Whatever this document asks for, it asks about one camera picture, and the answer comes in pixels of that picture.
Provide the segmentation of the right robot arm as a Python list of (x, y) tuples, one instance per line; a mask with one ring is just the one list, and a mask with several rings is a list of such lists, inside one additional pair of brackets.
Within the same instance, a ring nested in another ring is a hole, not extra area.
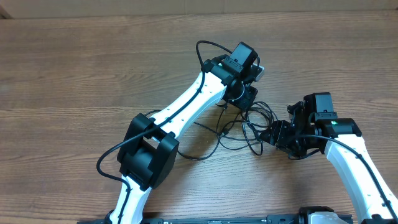
[(321, 152), (336, 169), (359, 223), (397, 223), (397, 197), (366, 149), (352, 118), (339, 118), (329, 92), (312, 93), (289, 105), (290, 120), (274, 121), (260, 139), (291, 160)]

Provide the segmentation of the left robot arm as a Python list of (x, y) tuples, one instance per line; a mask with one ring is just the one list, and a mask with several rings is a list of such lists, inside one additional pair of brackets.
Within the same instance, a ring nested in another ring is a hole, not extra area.
[(245, 110), (257, 93), (251, 86), (264, 73), (257, 52), (244, 42), (211, 60), (200, 59), (195, 82), (173, 103), (152, 116), (139, 113), (124, 140), (110, 149), (118, 151), (122, 183), (116, 208), (106, 223), (140, 223), (151, 190), (172, 170), (179, 139), (209, 107), (224, 100)]

